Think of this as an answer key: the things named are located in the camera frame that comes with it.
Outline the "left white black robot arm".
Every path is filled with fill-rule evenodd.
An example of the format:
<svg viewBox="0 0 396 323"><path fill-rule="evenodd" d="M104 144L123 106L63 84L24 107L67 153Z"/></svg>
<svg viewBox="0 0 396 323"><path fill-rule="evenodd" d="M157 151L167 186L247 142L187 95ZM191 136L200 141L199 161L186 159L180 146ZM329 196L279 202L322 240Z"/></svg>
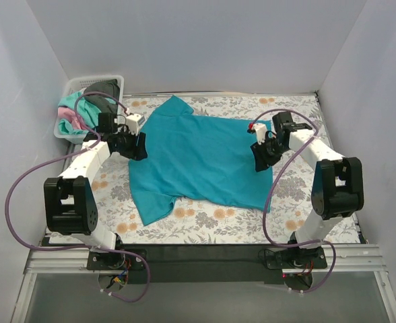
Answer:
<svg viewBox="0 0 396 323"><path fill-rule="evenodd" d="M57 178L44 182L46 223L51 232L71 236L95 250L93 260L104 268L121 268L126 260L120 247L119 235L98 222L98 209L92 192L92 182L102 164L112 155L135 161L147 158L145 133L141 128L145 117L130 114L124 124L117 124L118 116L99 115L97 133L88 133L83 153Z"/></svg>

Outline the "dark grey shirt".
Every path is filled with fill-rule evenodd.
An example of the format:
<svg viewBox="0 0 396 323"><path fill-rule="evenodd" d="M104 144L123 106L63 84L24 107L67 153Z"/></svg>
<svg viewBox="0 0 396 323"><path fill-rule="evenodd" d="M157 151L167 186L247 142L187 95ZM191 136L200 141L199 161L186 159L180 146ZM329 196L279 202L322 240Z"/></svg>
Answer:
<svg viewBox="0 0 396 323"><path fill-rule="evenodd" d="M101 92L116 99L120 98L120 87L117 79L107 79L93 83L84 90L85 94L88 92ZM110 98L101 95L92 95L85 96L84 99L95 105L103 113L116 113L118 111L117 103Z"/></svg>

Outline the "floral patterned table mat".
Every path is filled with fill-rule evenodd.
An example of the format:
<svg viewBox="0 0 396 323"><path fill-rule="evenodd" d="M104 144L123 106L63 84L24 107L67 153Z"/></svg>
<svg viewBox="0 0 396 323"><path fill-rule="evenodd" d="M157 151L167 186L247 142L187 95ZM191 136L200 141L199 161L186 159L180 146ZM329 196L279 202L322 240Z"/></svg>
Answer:
<svg viewBox="0 0 396 323"><path fill-rule="evenodd" d="M328 142L325 121L315 96L206 96L185 97L195 114L253 119L272 108L296 111L294 120L312 120L319 137ZM310 212L313 172L300 157L286 153L289 163L275 188L271 212L231 208L207 201L179 198L167 217L151 225L141 222L129 190L128 162L114 154L100 168L92 190L99 222L120 235L127 244L240 244L264 243L268 239L287 242Z"/></svg>

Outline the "teal t shirt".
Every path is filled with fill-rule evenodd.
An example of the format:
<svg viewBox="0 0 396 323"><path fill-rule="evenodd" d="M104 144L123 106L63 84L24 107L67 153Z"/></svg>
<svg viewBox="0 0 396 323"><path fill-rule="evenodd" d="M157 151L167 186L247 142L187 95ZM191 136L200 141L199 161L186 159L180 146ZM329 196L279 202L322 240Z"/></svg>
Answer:
<svg viewBox="0 0 396 323"><path fill-rule="evenodd" d="M147 158L129 162L130 192L144 225L171 214L176 199L263 210L271 169L256 172L248 120L199 116L173 96L145 122Z"/></svg>

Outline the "aluminium frame rail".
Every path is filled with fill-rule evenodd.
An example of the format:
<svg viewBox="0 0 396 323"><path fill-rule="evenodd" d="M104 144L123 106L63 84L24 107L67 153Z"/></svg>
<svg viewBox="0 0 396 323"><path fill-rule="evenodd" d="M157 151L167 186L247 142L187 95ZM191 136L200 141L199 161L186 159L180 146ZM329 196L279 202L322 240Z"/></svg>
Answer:
<svg viewBox="0 0 396 323"><path fill-rule="evenodd" d="M387 265L377 245L337 244L335 272L381 272ZM31 251L27 273L84 273L89 251L79 248L64 251Z"/></svg>

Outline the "pink shirt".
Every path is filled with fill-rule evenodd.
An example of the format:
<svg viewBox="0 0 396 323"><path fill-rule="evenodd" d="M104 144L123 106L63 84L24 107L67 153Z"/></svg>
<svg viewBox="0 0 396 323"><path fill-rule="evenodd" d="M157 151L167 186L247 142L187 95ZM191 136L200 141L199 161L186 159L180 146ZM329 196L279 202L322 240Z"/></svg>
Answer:
<svg viewBox="0 0 396 323"><path fill-rule="evenodd" d="M64 133L72 133L73 131L82 131L82 127L79 118L76 116L72 109L60 106L58 107L58 117L59 117L59 128Z"/></svg>

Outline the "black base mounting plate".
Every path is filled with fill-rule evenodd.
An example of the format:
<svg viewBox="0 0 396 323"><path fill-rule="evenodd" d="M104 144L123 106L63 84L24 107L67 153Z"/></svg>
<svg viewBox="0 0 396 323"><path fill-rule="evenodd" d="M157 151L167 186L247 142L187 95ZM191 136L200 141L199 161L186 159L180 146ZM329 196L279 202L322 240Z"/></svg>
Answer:
<svg viewBox="0 0 396 323"><path fill-rule="evenodd" d="M90 252L89 271L129 270L130 284L253 282L281 285L283 270L326 269L322 248L269 244L121 244L126 255Z"/></svg>

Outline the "mint green shirt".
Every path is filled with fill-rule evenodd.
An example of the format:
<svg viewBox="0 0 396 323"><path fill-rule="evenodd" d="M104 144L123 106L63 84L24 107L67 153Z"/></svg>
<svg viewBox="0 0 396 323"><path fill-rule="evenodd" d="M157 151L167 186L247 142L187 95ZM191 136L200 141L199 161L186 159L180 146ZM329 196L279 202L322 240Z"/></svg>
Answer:
<svg viewBox="0 0 396 323"><path fill-rule="evenodd" d="M58 103L58 107L65 106L72 111L74 111L75 101L83 94L83 91L73 92L72 94L63 97ZM82 98L77 105L77 113L80 115L80 120L83 120L84 123L90 127L91 129L95 129L98 126L98 115L101 111L93 104L87 102L84 98ZM61 135L86 135L87 130L84 128L82 131L73 131L72 133L64 133L59 128L59 123L57 126L58 132Z"/></svg>

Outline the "white plastic laundry basket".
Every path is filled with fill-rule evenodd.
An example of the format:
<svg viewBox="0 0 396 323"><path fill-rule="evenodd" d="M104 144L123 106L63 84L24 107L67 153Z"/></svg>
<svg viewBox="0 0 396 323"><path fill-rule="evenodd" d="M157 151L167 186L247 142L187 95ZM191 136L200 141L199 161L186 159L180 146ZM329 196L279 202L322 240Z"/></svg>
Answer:
<svg viewBox="0 0 396 323"><path fill-rule="evenodd" d="M95 85L101 90L102 85L113 85L109 92L112 97L120 100L123 97L124 78L120 75L93 75L70 79L63 90L57 108L57 119L54 126L54 136L64 139L74 145L83 142L88 130L98 125L99 106L89 102L88 98L80 96Z"/></svg>

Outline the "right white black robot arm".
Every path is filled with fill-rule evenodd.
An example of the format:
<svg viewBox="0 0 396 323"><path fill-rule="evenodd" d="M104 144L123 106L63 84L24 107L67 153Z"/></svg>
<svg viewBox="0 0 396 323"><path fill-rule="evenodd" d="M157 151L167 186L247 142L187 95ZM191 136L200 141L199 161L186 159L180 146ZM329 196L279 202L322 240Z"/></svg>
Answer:
<svg viewBox="0 0 396 323"><path fill-rule="evenodd" d="M364 206L362 163L357 157L345 157L319 139L319 129L308 118L298 123L295 112L273 109L272 130L258 120L248 132L256 136L251 145L256 172L274 166L287 151L300 156L313 170L310 194L311 211L304 224L286 243L269 240L261 252L269 269L298 268L310 271L327 266L322 246L330 231L343 219Z"/></svg>

